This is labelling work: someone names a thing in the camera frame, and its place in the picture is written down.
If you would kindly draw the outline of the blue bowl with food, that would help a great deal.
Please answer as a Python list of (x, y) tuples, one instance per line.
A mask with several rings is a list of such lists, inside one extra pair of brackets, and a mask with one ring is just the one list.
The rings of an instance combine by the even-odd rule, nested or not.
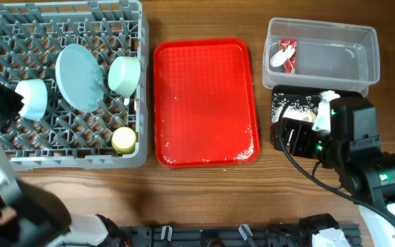
[(40, 79), (20, 81), (15, 92), (23, 97), (19, 114), (32, 121), (41, 119), (47, 108), (47, 87)]

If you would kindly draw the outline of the red snack wrapper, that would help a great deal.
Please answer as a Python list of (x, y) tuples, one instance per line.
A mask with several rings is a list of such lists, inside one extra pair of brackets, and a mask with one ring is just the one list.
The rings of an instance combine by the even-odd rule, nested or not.
[(285, 73), (294, 74), (296, 72), (296, 40), (283, 39), (278, 42), (278, 46), (283, 53), (283, 67)]

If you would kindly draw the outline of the white napkin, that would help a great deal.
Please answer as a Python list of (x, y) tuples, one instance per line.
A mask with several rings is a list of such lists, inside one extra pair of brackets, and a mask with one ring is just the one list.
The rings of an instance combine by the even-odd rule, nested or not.
[(283, 64), (290, 59), (294, 54), (296, 50), (292, 45), (289, 45), (286, 49), (281, 49), (277, 53), (275, 53), (271, 58), (270, 58), (270, 64), (272, 67), (280, 67), (283, 66)]

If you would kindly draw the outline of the light blue plate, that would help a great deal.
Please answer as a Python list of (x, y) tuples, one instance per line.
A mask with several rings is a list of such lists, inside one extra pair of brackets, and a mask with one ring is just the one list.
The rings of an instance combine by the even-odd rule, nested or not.
[(70, 44), (58, 55), (56, 82), (65, 101), (76, 110), (91, 113), (103, 99), (103, 75), (94, 55), (84, 46)]

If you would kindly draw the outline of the yellow cup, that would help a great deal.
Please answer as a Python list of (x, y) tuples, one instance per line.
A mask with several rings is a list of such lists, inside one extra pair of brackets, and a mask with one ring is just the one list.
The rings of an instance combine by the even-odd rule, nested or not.
[(136, 132), (129, 127), (120, 127), (112, 134), (112, 147), (119, 154), (131, 154), (135, 151)]

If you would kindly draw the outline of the green bowl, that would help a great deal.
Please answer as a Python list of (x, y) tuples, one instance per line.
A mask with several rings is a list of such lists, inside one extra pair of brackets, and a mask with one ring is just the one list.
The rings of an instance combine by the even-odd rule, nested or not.
[(138, 58), (119, 56), (109, 68), (108, 86), (120, 96), (130, 97), (139, 84), (140, 75), (141, 64)]

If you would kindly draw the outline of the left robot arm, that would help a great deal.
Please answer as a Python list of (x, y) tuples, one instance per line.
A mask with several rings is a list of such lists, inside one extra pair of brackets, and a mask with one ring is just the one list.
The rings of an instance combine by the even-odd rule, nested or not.
[[(22, 95), (0, 84), (0, 130), (23, 107)], [(0, 246), (107, 246), (108, 220), (72, 215), (54, 194), (24, 182), (0, 144)]]

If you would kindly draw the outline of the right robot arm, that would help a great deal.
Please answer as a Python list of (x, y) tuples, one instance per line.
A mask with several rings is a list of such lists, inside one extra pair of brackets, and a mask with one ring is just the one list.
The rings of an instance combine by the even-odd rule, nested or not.
[[(319, 129), (285, 116), (292, 104), (304, 100), (296, 97), (283, 106), (274, 130), (276, 147), (310, 181), (356, 204), (375, 246), (395, 246), (395, 153), (381, 149), (376, 108), (363, 97), (320, 98), (317, 116), (325, 117), (328, 127)], [(339, 188), (319, 181), (296, 157), (334, 169)]]

